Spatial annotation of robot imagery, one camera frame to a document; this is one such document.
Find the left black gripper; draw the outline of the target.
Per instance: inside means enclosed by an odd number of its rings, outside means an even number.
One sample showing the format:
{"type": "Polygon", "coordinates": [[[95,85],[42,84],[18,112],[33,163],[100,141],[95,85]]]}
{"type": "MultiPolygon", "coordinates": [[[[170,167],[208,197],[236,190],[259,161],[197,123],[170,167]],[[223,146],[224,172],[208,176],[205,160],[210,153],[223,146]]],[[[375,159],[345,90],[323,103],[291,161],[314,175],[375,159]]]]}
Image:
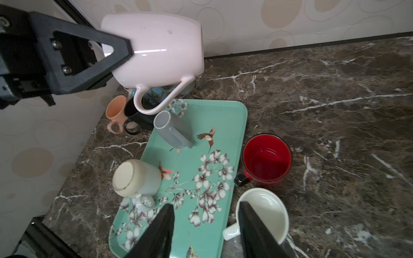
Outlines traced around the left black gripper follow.
{"type": "Polygon", "coordinates": [[[133,55],[128,39],[38,12],[1,5],[1,109],[40,97],[102,88],[133,55]],[[112,47],[98,61],[90,42],[112,47]]]}

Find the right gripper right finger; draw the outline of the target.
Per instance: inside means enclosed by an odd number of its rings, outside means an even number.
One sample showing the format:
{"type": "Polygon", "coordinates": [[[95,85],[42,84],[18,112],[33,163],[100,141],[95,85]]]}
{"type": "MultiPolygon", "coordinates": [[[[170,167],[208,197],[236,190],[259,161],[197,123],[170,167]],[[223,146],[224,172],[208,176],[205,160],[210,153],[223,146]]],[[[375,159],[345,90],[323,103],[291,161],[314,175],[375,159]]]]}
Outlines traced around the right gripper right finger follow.
{"type": "Polygon", "coordinates": [[[239,203],[238,224],[245,258],[289,257],[248,202],[239,203]]]}

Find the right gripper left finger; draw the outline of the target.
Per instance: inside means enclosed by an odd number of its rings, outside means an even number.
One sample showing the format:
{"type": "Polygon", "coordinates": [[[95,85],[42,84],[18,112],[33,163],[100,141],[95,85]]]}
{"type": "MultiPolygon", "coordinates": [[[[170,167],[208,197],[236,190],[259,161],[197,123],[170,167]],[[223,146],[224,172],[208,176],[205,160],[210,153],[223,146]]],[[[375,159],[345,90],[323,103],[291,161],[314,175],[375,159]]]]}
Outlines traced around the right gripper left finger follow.
{"type": "Polygon", "coordinates": [[[168,258],[174,231],[174,209],[165,204],[126,258],[168,258]]]}

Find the large white mug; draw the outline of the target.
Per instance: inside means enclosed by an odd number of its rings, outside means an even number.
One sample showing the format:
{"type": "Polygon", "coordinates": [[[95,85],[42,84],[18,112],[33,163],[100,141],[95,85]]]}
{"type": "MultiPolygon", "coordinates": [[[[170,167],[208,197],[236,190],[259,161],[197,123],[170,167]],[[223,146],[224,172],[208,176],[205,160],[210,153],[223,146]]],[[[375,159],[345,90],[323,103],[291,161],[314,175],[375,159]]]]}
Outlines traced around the large white mug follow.
{"type": "Polygon", "coordinates": [[[243,193],[236,206],[236,220],[241,202],[248,202],[273,238],[282,245],[289,231],[287,209],[276,194],[264,188],[252,188],[243,193]]]}

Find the cream mug orange handle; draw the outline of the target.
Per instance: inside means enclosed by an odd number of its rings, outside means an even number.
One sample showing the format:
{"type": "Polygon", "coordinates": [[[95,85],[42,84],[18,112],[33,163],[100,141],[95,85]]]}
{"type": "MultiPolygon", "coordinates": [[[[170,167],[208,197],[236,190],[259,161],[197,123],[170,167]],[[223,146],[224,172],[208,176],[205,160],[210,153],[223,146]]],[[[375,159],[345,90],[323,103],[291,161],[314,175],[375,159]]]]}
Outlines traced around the cream mug orange handle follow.
{"type": "Polygon", "coordinates": [[[121,134],[124,132],[123,126],[127,120],[124,109],[127,101],[125,96],[117,96],[107,106],[105,115],[107,119],[110,120],[106,126],[109,132],[113,134],[121,134]]]}

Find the cream beige mug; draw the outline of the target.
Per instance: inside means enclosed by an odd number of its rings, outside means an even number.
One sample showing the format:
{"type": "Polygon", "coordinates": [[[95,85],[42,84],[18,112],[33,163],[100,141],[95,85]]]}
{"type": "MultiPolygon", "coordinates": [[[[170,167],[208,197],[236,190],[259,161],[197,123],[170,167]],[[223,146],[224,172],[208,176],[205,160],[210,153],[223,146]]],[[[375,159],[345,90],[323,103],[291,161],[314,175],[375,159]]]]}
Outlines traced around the cream beige mug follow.
{"type": "Polygon", "coordinates": [[[161,181],[158,167],[131,159],[121,163],[115,170],[112,187],[117,195],[133,198],[139,211],[149,212],[156,207],[154,196],[160,189],[161,181]]]}

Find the red mug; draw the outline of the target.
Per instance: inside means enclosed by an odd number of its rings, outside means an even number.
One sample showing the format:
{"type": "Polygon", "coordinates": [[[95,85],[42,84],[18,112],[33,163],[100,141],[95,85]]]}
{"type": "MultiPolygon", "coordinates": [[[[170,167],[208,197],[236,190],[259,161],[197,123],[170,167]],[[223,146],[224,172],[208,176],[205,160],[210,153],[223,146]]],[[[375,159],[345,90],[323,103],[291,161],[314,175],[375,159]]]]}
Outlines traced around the red mug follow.
{"type": "Polygon", "coordinates": [[[292,154],[287,143],[274,134],[257,134],[250,138],[242,151],[244,171],[237,174],[234,184],[242,187],[250,182],[277,186],[288,175],[292,154]]]}

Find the blue butterfly mug yellow inside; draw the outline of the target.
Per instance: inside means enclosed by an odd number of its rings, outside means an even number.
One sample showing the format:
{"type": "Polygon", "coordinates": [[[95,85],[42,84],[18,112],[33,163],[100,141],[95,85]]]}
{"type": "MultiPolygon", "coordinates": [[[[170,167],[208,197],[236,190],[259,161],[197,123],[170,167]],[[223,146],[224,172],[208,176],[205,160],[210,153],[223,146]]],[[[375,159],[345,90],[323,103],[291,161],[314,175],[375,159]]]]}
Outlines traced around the blue butterfly mug yellow inside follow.
{"type": "Polygon", "coordinates": [[[152,105],[160,104],[169,95],[162,87],[155,87],[147,91],[143,97],[143,100],[151,103],[152,105]]]}

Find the black mug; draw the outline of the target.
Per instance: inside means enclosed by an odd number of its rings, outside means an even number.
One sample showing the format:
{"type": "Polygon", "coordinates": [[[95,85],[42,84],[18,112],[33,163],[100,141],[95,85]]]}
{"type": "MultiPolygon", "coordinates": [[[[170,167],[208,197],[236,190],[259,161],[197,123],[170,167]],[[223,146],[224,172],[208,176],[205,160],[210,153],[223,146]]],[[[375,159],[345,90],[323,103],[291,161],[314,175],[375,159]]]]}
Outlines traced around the black mug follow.
{"type": "Polygon", "coordinates": [[[155,115],[144,115],[140,113],[133,102],[133,99],[127,101],[124,108],[124,114],[127,120],[123,124],[123,129],[129,135],[138,135],[142,130],[153,130],[155,115]]]}

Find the pale pink mug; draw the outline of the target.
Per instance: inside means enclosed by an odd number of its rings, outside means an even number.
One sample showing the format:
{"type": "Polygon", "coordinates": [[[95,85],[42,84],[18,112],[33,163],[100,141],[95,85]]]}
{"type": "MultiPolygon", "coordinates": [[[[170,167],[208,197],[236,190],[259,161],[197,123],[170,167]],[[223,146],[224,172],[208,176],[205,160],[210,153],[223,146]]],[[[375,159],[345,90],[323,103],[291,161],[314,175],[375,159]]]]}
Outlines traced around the pale pink mug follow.
{"type": "Polygon", "coordinates": [[[134,89],[135,108],[144,115],[161,112],[181,91],[204,72],[201,24],[193,19],[153,12],[106,15],[103,32],[128,39],[132,57],[112,71],[127,89],[134,89]],[[142,105],[152,88],[176,85],[155,108],[142,105]]]}

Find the small light grey mug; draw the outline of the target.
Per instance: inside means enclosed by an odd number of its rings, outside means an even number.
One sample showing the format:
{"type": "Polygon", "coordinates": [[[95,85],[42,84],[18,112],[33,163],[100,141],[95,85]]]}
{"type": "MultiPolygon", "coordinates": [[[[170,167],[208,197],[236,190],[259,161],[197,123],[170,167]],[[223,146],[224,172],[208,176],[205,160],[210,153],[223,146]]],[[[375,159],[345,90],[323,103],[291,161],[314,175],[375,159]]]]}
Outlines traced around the small light grey mug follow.
{"type": "Polygon", "coordinates": [[[161,138],[173,148],[193,147],[191,128],[178,115],[169,111],[161,111],[156,115],[153,125],[161,138]]]}

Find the tall dark grey mug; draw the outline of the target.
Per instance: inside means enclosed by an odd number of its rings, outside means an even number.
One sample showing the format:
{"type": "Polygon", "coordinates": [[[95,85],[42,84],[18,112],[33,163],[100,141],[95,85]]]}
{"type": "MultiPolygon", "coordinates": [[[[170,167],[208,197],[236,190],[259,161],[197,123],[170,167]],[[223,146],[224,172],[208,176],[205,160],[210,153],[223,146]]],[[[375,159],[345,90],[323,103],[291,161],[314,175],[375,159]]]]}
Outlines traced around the tall dark grey mug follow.
{"type": "Polygon", "coordinates": [[[190,94],[196,87],[196,81],[192,81],[188,86],[180,91],[179,96],[186,96],[190,94]]]}

